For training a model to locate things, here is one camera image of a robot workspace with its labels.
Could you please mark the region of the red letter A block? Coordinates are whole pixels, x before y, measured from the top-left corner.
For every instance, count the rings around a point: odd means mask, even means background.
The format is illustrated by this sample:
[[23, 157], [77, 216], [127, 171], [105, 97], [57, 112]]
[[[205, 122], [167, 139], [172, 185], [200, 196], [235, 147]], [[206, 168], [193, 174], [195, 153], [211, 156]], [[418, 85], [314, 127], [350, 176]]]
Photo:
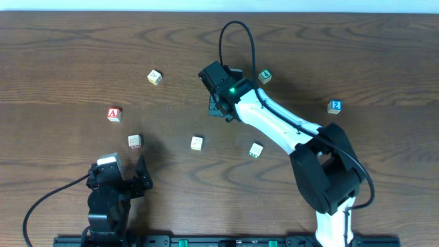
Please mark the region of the red letter A block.
[[119, 108], [109, 108], [107, 110], [107, 119], [114, 122], [121, 121], [121, 110]]

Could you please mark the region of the blue number 2 block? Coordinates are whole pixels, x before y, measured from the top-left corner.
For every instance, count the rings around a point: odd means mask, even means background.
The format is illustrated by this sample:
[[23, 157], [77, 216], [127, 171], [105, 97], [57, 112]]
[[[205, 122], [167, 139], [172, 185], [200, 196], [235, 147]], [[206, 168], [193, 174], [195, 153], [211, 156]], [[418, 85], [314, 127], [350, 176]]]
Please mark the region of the blue number 2 block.
[[342, 101], [332, 99], [327, 105], [327, 112], [330, 114], [338, 114], [342, 110]]

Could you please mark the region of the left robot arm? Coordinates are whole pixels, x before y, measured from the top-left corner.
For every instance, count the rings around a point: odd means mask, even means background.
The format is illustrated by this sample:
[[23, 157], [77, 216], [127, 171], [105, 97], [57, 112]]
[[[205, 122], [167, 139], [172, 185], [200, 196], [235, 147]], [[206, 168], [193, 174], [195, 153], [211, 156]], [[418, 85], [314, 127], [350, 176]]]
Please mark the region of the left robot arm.
[[81, 246], [138, 246], [141, 240], [128, 229], [131, 200], [145, 195], [153, 182], [140, 156], [136, 176], [123, 179], [117, 153], [101, 156], [90, 166], [86, 185], [91, 189], [87, 204], [89, 226], [84, 229]]

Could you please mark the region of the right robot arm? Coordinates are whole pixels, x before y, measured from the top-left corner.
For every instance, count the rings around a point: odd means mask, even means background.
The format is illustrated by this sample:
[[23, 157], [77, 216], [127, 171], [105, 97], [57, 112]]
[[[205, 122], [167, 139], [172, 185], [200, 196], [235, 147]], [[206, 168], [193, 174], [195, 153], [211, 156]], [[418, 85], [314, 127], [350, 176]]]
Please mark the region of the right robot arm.
[[247, 78], [201, 80], [223, 115], [260, 130], [289, 155], [298, 190], [316, 211], [318, 243], [348, 246], [351, 212], [359, 209], [355, 199], [371, 177], [345, 131], [334, 123], [322, 127], [301, 119]]

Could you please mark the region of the red edged picture block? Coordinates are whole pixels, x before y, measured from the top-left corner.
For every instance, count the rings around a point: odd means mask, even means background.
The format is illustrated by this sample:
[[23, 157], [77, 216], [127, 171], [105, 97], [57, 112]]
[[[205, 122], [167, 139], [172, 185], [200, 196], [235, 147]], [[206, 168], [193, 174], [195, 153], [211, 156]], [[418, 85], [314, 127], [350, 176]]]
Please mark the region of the red edged picture block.
[[128, 137], [128, 146], [131, 149], [137, 149], [142, 146], [141, 136], [139, 134], [130, 135]]

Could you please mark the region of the green number 4 block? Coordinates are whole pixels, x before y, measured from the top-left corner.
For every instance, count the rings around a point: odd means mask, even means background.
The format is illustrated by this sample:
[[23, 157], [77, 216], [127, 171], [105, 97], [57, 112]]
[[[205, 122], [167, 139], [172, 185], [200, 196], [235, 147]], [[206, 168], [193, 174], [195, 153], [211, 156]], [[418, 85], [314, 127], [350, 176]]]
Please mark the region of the green number 4 block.
[[266, 84], [272, 79], [272, 72], [269, 69], [264, 69], [259, 73], [258, 79], [262, 84]]

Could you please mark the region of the yellow edged plain block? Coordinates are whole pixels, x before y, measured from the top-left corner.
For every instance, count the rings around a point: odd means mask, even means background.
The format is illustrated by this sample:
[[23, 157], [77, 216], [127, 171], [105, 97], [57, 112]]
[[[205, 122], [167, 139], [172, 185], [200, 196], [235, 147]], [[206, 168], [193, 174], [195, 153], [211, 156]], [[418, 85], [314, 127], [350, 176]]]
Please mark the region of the yellow edged plain block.
[[202, 149], [202, 144], [203, 144], [203, 138], [202, 137], [196, 137], [193, 136], [191, 139], [191, 149], [192, 150], [198, 150], [200, 151]]

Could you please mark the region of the green edged plain block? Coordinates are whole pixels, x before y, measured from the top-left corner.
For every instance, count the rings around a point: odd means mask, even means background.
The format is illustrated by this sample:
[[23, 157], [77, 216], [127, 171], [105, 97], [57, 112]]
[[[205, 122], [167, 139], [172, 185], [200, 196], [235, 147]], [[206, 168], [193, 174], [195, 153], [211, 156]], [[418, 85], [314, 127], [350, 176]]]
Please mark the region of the green edged plain block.
[[250, 148], [249, 155], [254, 158], [259, 158], [262, 151], [263, 151], [262, 145], [259, 145], [258, 143], [253, 143]]

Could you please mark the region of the yellow picture block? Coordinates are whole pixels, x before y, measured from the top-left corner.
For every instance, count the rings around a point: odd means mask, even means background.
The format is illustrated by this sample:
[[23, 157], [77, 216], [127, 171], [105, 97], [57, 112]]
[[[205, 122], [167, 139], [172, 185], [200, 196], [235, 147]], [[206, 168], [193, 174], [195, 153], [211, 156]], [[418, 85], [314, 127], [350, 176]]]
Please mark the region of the yellow picture block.
[[156, 70], [151, 70], [150, 73], [147, 75], [147, 79], [149, 82], [151, 82], [153, 85], [158, 85], [161, 80], [163, 79], [163, 75], [161, 72]]

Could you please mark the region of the black mounting rail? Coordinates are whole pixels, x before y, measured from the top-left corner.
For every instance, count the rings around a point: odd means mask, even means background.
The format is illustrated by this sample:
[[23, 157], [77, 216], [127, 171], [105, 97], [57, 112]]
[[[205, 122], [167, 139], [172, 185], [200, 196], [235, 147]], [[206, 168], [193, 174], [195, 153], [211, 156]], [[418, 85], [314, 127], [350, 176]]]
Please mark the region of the black mounting rail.
[[89, 237], [85, 242], [81, 237], [57, 237], [54, 247], [80, 246], [133, 246], [133, 247], [314, 247], [318, 240], [312, 236], [288, 237], [169, 237], [148, 235], [119, 242], [99, 242]]

